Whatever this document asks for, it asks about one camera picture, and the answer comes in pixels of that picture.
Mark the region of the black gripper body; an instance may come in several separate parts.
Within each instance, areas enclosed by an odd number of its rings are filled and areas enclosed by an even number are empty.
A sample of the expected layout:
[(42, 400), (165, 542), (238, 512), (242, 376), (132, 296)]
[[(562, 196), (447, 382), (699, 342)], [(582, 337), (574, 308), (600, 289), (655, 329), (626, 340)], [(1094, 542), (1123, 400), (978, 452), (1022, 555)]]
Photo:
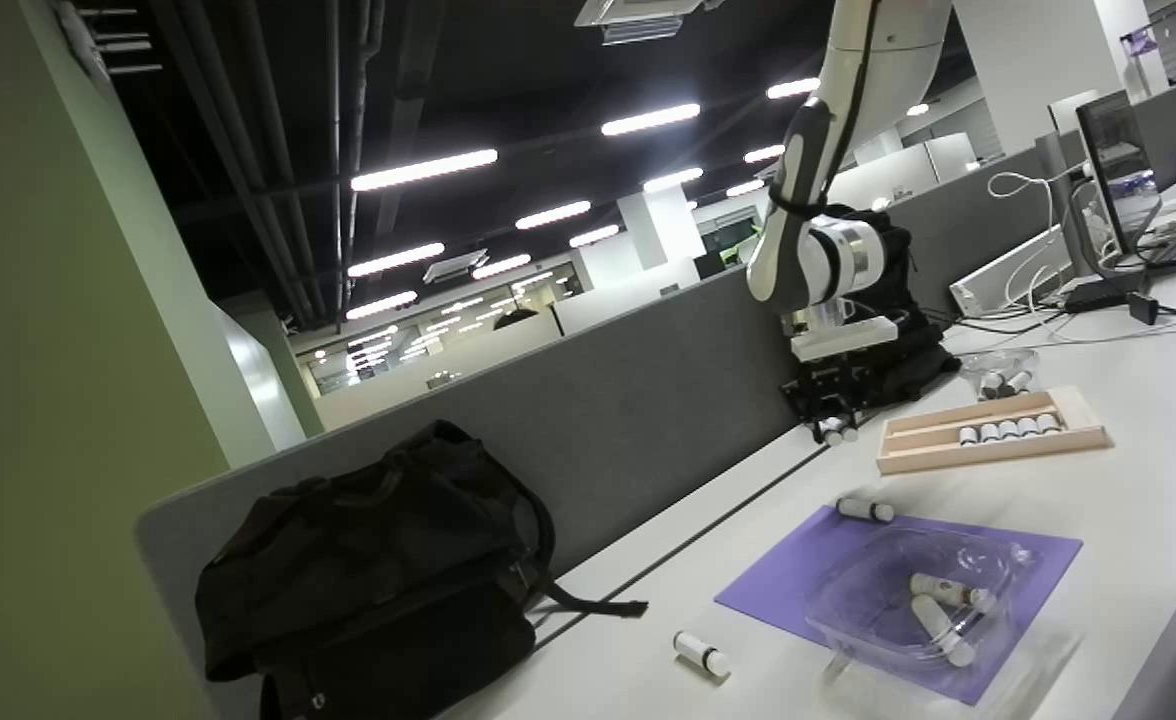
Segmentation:
[(893, 373), (895, 358), (879, 350), (830, 357), (800, 362), (780, 392), (800, 422), (855, 418), (893, 400)]

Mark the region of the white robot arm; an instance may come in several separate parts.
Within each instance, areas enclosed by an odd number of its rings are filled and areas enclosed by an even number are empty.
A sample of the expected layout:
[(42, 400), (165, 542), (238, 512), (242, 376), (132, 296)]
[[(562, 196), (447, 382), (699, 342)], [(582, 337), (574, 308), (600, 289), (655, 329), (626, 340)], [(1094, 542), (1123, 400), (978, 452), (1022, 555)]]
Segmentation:
[(798, 376), (783, 400), (818, 437), (920, 400), (959, 358), (908, 284), (911, 233), (833, 196), (848, 154), (933, 84), (951, 0), (835, 0), (818, 95), (794, 117), (767, 179), (750, 291), (774, 308)]

